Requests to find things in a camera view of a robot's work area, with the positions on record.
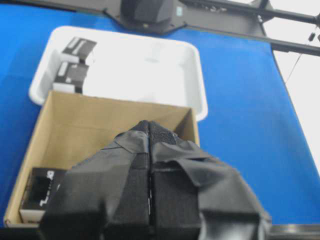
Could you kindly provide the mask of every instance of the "blue table surface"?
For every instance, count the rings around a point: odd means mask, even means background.
[[[89,14],[9,4],[0,12],[2,219],[40,111],[28,89],[50,33],[65,25],[131,32]],[[320,223],[320,178],[270,45],[191,29],[162,38],[199,50],[208,102],[201,147],[241,172],[274,224]]]

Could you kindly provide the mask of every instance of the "brown cardboard box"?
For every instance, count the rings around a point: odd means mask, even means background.
[[[19,207],[33,167],[69,169],[141,120],[155,121],[180,138],[199,144],[194,111],[154,103],[50,92],[38,117],[5,216],[7,227],[23,224]]]

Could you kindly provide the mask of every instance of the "white bin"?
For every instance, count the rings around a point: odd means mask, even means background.
[[[61,52],[73,37],[97,42],[84,95],[192,107],[197,121],[207,116],[200,57],[193,45],[72,26],[51,33],[29,89],[36,104],[45,102],[62,62]]]

